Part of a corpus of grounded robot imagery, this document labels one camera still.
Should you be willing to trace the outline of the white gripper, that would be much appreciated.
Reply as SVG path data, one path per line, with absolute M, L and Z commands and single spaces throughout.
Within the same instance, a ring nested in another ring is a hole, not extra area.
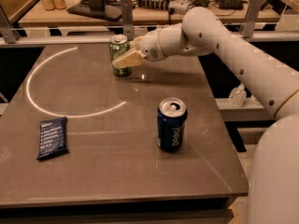
M 112 62 L 116 68 L 135 67 L 143 63 L 146 58 L 151 62 L 158 62 L 165 59 L 161 49 L 159 34 L 161 30 L 153 30 L 142 37 L 138 37 L 129 42 L 130 50 Z

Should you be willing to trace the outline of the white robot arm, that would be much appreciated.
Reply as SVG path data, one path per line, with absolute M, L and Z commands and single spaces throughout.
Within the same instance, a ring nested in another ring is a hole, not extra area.
M 172 55 L 215 53 L 276 119 L 262 135 L 249 178 L 247 224 L 299 224 L 299 74 L 228 31 L 205 7 L 149 32 L 112 62 L 117 68 Z

